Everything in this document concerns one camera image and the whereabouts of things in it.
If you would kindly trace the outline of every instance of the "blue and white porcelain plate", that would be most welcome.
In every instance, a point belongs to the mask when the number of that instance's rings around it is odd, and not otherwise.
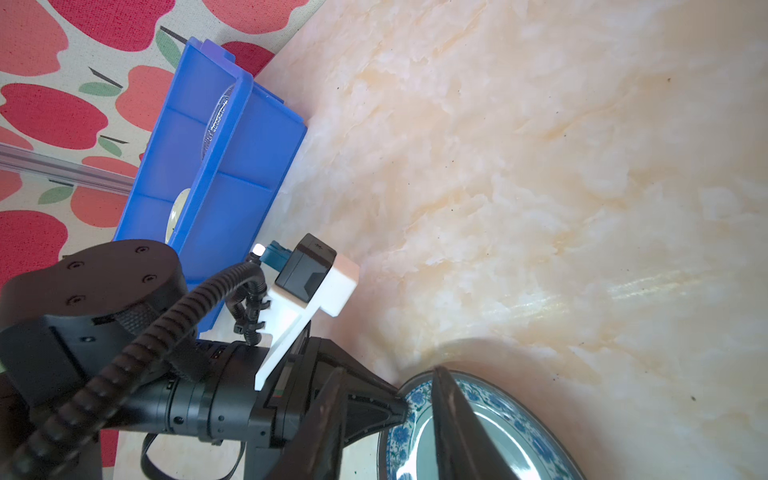
[[[520,480],[584,480],[555,437],[523,405],[474,376],[452,372],[488,436]],[[437,480],[432,372],[400,389],[410,407],[403,425],[379,438],[380,480]]]

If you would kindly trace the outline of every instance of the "teal connector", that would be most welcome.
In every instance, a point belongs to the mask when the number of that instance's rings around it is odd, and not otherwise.
[[[290,250],[273,240],[261,255],[261,263],[265,263],[280,272],[288,263],[290,254]]]

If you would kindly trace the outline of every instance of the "black strap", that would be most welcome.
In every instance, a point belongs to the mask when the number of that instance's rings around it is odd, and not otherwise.
[[[141,444],[141,471],[144,473],[144,475],[147,476],[147,478],[149,478],[149,480],[176,480],[175,478],[166,475],[158,467],[156,467],[147,455],[147,451],[149,450],[150,445],[152,445],[152,442],[154,442],[156,438],[157,433],[148,433],[147,436],[144,437],[144,443]],[[219,478],[219,480],[230,480],[230,478],[232,478],[232,475],[235,474],[235,470],[237,470],[237,466],[240,464],[240,459],[243,458],[244,452],[245,442],[240,442],[240,453],[237,454],[237,461],[235,462],[235,466],[232,467],[226,476]]]

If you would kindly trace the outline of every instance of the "black cable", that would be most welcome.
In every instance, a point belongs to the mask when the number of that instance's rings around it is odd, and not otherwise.
[[[145,372],[162,361],[217,303],[248,280],[259,278],[263,272],[258,263],[239,263],[179,299],[16,449],[2,466],[3,480],[42,480],[58,474],[141,385]]]
[[[152,445],[152,442],[154,442],[156,438],[157,433],[148,433],[147,436],[144,437],[144,441],[141,443],[141,472],[144,473],[144,476],[149,478],[149,480],[176,480],[170,475],[163,473],[163,471],[160,470],[149,459],[149,455],[147,453],[149,452],[149,448]],[[245,447],[245,442],[240,442],[240,453],[237,455],[235,466],[232,467],[230,472],[227,473],[224,477],[219,478],[219,480],[230,480],[230,478],[232,478],[232,475],[234,475],[235,471],[237,470],[237,466],[240,464],[240,460],[243,458]]]
[[[259,322],[261,310],[269,306],[269,303],[262,303],[266,295],[266,279],[264,275],[246,283],[248,297],[246,298],[245,325],[243,325],[243,337],[247,345],[258,345],[261,342],[261,333],[257,330],[263,327]]]
[[[237,287],[235,292],[227,297],[224,304],[227,306],[227,310],[232,314],[232,318],[235,319],[235,323],[245,323],[245,307],[241,303],[248,296],[248,290],[244,285]]]
[[[147,303],[138,303],[122,312],[113,314],[127,332],[139,336],[160,316],[160,313]],[[166,359],[171,364],[172,372],[190,382],[199,382],[210,368],[210,359],[199,351],[194,344],[195,332],[190,332],[182,339]]]

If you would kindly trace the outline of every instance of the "plate rim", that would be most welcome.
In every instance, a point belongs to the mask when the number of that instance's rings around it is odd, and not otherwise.
[[[415,387],[430,380],[432,378],[432,372],[433,370],[430,369],[430,370],[426,370],[425,372],[417,373],[416,375],[412,376],[410,379],[406,380],[405,383],[403,383],[402,386],[397,390],[397,395],[405,396],[408,394],[408,392],[413,390]],[[471,373],[463,372],[461,370],[449,369],[449,372],[454,377],[457,377],[457,378],[464,377],[464,379],[468,380],[469,382],[479,384],[480,386],[490,387],[491,389],[495,389],[500,393],[503,393],[505,396],[507,396],[511,401],[513,401],[513,403],[517,408],[519,408],[521,411],[523,411],[524,414],[530,417],[530,420],[539,428],[540,432],[542,432],[547,436],[547,440],[549,440],[552,445],[554,445],[555,447],[561,450],[561,452],[563,453],[563,456],[569,461],[569,463],[573,467],[574,469],[573,473],[575,473],[576,480],[586,480],[584,473],[581,471],[581,468],[579,468],[578,463],[576,463],[571,453],[563,446],[563,444],[558,440],[558,438],[554,436],[552,431],[548,429],[547,426],[544,425],[544,423],[541,420],[539,420],[539,418],[530,409],[528,409],[528,407],[526,407],[521,402],[519,402],[514,396],[510,395],[506,390],[499,388],[497,385],[489,382],[488,380],[484,380],[476,375],[472,375]],[[390,428],[390,429],[382,430],[381,432],[379,432],[379,441],[377,442],[377,451],[376,451],[376,471],[378,474],[378,480],[387,480],[386,440],[390,430],[392,429]]]

